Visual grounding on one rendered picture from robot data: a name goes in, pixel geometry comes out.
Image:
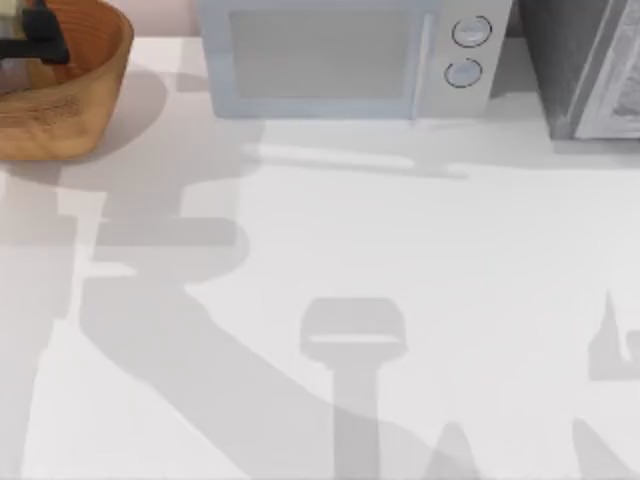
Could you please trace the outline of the wooden basket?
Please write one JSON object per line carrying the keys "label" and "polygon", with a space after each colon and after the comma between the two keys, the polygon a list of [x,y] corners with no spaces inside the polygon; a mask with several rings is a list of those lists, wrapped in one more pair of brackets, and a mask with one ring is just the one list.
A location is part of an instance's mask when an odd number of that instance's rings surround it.
{"label": "wooden basket", "polygon": [[134,39],[106,0],[46,0],[70,61],[0,60],[0,161],[68,160],[102,139],[119,98]]}

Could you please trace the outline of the microwave oven door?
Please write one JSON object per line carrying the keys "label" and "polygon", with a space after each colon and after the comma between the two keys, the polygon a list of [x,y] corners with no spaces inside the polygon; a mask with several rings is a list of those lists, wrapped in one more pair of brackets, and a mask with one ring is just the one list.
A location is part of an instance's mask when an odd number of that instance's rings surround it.
{"label": "microwave oven door", "polygon": [[437,0],[198,0],[220,118],[418,115]]}

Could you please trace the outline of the microwave oven knob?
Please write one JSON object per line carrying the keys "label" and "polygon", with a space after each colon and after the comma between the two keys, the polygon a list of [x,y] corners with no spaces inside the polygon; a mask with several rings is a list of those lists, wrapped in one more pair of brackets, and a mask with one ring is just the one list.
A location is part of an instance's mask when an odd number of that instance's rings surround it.
{"label": "microwave oven knob", "polygon": [[451,30],[453,41],[461,48],[476,48],[486,43],[493,32],[491,21],[481,15],[463,18]]}
{"label": "microwave oven knob", "polygon": [[443,78],[455,89],[465,89],[477,84],[483,76],[483,66],[472,58],[450,63],[444,70]]}

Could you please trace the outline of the pale microwave oven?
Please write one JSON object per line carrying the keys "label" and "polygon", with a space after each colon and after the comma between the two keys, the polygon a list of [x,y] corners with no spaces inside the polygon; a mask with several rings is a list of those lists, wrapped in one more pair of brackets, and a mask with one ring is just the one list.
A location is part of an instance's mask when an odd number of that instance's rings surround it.
{"label": "pale microwave oven", "polygon": [[[513,0],[437,1],[440,10],[430,29],[429,47],[421,63],[418,115],[386,119],[469,118],[480,114],[490,98]],[[479,47],[461,48],[452,39],[452,27],[457,21],[476,15],[491,21],[492,35]],[[483,76],[472,87],[452,88],[443,78],[444,70],[450,63],[465,58],[480,62]]]}

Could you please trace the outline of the pale grey cabinet door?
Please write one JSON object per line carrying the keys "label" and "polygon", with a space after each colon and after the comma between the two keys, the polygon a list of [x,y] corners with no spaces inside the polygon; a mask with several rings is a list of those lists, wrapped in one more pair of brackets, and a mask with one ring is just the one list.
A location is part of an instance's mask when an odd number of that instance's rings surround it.
{"label": "pale grey cabinet door", "polygon": [[590,53],[575,137],[640,140],[640,0],[611,0]]}

